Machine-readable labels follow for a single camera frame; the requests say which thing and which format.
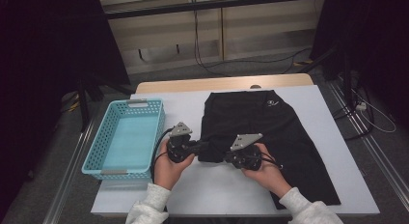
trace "garment logo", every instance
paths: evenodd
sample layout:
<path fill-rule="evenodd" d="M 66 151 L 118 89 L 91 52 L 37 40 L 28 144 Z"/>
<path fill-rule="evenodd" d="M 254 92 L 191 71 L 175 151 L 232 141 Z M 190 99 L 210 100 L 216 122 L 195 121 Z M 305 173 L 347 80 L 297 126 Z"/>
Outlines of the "garment logo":
<path fill-rule="evenodd" d="M 267 102 L 267 105 L 268 105 L 268 106 L 273 106 L 273 105 L 277 105 L 278 103 L 279 103 L 279 101 L 269 100 L 269 101 Z"/>

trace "laundry basket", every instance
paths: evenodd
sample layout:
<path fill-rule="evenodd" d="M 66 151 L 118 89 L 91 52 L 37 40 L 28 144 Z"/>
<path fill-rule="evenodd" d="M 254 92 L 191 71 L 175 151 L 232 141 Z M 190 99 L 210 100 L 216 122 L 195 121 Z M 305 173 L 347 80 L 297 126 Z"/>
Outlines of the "laundry basket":
<path fill-rule="evenodd" d="M 160 98 L 112 101 L 82 172 L 99 180 L 149 179 L 151 157 L 164 123 Z"/>

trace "human hand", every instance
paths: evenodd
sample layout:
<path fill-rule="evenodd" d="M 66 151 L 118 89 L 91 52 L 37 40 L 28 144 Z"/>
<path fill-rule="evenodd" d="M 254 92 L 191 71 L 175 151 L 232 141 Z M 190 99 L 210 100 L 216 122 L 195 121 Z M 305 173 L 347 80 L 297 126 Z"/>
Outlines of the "human hand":
<path fill-rule="evenodd" d="M 167 152 L 166 144 L 168 141 L 169 139 L 163 141 L 160 146 L 160 157 L 156 159 L 154 165 L 154 183 L 168 190 L 172 190 L 183 170 L 192 163 L 195 155 L 190 154 L 181 163 L 174 163 L 168 155 L 165 154 Z"/>
<path fill-rule="evenodd" d="M 262 153 L 270 155 L 265 145 L 259 143 L 255 145 L 259 147 Z M 261 186 L 275 193 L 279 198 L 282 198 L 291 189 L 291 186 L 286 182 L 278 167 L 270 162 L 263 160 L 257 171 L 247 169 L 241 169 L 241 171 L 246 177 L 255 180 Z"/>

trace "plastic basket grid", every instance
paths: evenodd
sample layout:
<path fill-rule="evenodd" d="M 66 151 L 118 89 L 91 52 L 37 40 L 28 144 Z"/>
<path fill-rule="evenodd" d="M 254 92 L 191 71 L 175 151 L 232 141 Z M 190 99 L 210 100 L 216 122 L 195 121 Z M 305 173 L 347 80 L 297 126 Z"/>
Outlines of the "plastic basket grid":
<path fill-rule="evenodd" d="M 165 112 L 161 99 L 144 100 L 147 104 L 143 107 L 130 107 L 126 100 L 113 101 L 109 104 L 102 123 L 95 136 L 95 140 L 84 162 L 82 172 L 89 174 L 99 180 L 120 180 L 120 179 L 149 179 L 150 178 L 150 159 L 153 154 L 154 144 L 158 141 L 162 134 L 165 124 Z M 153 145 L 149 146 L 150 154 L 146 155 L 149 158 L 149 164 L 144 169 L 119 169 L 119 170 L 104 170 L 103 164 L 111 147 L 115 132 L 123 118 L 134 118 L 151 116 L 157 121 L 157 129 L 155 133 L 149 134 L 154 141 Z"/>

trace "white sleeve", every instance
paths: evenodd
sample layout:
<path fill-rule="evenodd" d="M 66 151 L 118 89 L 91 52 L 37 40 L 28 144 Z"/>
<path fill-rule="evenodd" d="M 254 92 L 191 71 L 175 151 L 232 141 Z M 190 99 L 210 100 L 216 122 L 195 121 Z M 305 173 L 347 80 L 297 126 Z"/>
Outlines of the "white sleeve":
<path fill-rule="evenodd" d="M 153 183 L 148 184 L 147 198 L 136 202 L 128 213 L 126 224 L 160 224 L 168 218 L 164 212 L 171 191 Z"/>
<path fill-rule="evenodd" d="M 291 212 L 292 220 L 288 222 L 290 224 L 342 223 L 340 218 L 324 203 L 309 202 L 296 187 L 284 195 L 280 203 Z"/>

